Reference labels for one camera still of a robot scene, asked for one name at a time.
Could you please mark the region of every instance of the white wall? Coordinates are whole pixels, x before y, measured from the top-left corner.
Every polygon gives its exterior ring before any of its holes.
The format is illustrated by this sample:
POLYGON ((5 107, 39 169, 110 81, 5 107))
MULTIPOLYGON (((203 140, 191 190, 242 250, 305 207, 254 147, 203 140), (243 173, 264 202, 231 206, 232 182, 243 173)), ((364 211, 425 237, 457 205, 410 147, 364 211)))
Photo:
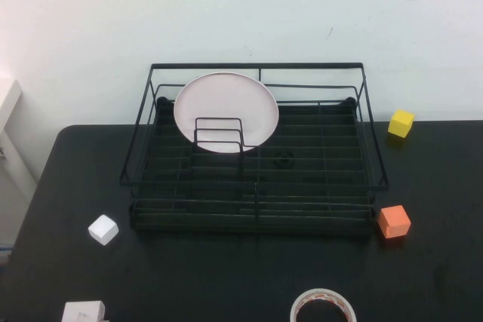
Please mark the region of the white wall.
POLYGON ((153 62, 362 61, 379 119, 483 118, 482 4, 0 0, 0 73, 23 89, 7 130, 39 176, 66 125, 132 123, 153 62))

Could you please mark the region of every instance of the roll of tape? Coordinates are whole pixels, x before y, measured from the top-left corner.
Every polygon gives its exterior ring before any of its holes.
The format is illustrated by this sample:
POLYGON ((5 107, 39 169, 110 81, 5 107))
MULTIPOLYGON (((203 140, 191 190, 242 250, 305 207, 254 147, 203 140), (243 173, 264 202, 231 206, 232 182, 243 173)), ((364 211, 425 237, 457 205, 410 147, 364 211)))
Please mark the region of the roll of tape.
POLYGON ((324 290, 322 288, 315 288, 314 290, 307 290, 295 299, 292 309, 290 311, 290 322, 297 322, 297 314, 299 310, 308 302, 322 299, 334 303, 346 315, 348 322, 357 322, 352 306, 339 293, 333 290, 324 290))

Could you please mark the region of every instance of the white box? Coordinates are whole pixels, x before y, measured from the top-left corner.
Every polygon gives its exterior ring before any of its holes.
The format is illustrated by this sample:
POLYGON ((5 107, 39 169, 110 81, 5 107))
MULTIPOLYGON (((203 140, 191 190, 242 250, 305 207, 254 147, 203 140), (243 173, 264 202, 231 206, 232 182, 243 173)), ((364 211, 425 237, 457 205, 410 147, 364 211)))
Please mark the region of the white box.
POLYGON ((102 301, 67 302, 62 322, 101 322, 105 311, 102 301))
POLYGON ((118 233, 117 224, 105 215, 101 215, 89 226, 89 234, 102 245, 109 243, 118 233))

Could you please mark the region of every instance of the plate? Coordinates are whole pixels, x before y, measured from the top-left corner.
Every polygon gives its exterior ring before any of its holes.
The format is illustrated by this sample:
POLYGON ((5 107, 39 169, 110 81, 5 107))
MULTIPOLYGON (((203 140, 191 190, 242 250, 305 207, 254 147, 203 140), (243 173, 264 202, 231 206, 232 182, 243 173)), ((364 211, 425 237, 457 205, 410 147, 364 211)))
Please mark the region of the plate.
POLYGON ((178 93, 174 120, 191 142, 197 129, 199 147, 235 153, 240 152, 242 136, 243 151, 247 151, 272 135, 278 106, 259 81, 238 73, 211 73, 192 80, 178 93))

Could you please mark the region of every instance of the dish rack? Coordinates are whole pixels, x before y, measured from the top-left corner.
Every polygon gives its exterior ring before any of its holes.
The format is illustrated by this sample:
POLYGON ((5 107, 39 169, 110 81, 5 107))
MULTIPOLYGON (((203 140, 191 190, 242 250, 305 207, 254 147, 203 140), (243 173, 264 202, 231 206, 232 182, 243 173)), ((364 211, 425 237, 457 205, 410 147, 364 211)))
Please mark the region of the dish rack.
MULTIPOLYGON (((235 143, 242 149, 241 120, 239 124, 234 131, 240 140, 235 143)), ((152 64, 121 184, 131 187, 131 224, 138 229, 370 233, 376 193, 387 190, 389 182, 374 131, 364 66, 152 64), (171 79, 176 71, 198 73, 171 79), (250 72, 273 93, 278 90, 280 95, 274 93, 278 126, 261 146, 235 154, 214 153, 198 146, 197 127, 193 143, 179 132, 173 115, 175 96, 196 75, 216 71, 250 72), (331 77, 341 72, 342 79, 347 72, 351 76, 356 72, 358 84, 334 83, 335 78, 322 76, 319 81, 315 72, 329 72, 331 77), (301 76, 307 74, 311 81, 301 84, 301 76), (271 82, 278 78, 285 81, 271 82)))

